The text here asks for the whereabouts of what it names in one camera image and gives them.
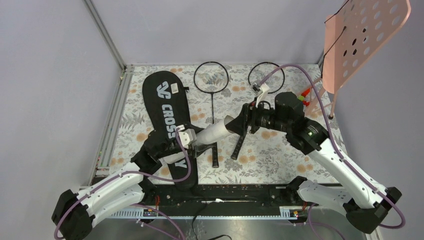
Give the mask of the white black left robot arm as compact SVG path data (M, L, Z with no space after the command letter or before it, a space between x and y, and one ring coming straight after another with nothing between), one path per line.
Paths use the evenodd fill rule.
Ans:
M230 135L222 123L207 128L191 124L172 126L170 131L153 130L140 151L114 174L100 182L74 193L63 192L52 214L56 225L56 240L83 240L105 218L119 210L141 203L144 206L155 200L155 186L150 178L163 163L185 162L185 172L169 179L176 187L189 190L197 184L196 156L214 143Z

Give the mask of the white shuttlecock tube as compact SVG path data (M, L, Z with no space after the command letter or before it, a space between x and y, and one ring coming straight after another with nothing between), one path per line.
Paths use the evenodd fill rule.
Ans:
M194 153L192 155L196 156L203 149L234 134L235 131L230 130L230 123L234 122L234 120L234 117L226 115L218 123L214 123L198 133L193 127L177 126L172 139L176 146L172 146L169 152L165 153L164 156L160 156L159 159L167 164L174 164L183 159L188 160L191 156L189 150L193 150Z

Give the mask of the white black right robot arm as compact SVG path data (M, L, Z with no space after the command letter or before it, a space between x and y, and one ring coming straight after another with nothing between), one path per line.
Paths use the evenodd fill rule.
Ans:
M259 128L283 132L292 147L319 163L343 186L336 190L298 176L286 193L291 205L305 201L334 210L365 234L380 227L401 192L379 183L351 160L327 129L305 116L304 105L294 93L279 93L274 104L266 109L256 101L246 103L235 119L225 122L225 128L240 136Z

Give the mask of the black Crossway racket bag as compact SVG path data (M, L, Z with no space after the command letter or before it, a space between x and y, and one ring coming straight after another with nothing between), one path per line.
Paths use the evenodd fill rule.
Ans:
M155 133L163 136L161 139L173 139L177 126L191 123L186 91L176 74L161 70L147 76L142 84L142 98ZM175 183L182 191L198 183L197 162L190 158L190 176ZM168 168L173 179L181 179L188 173L185 159L168 164Z

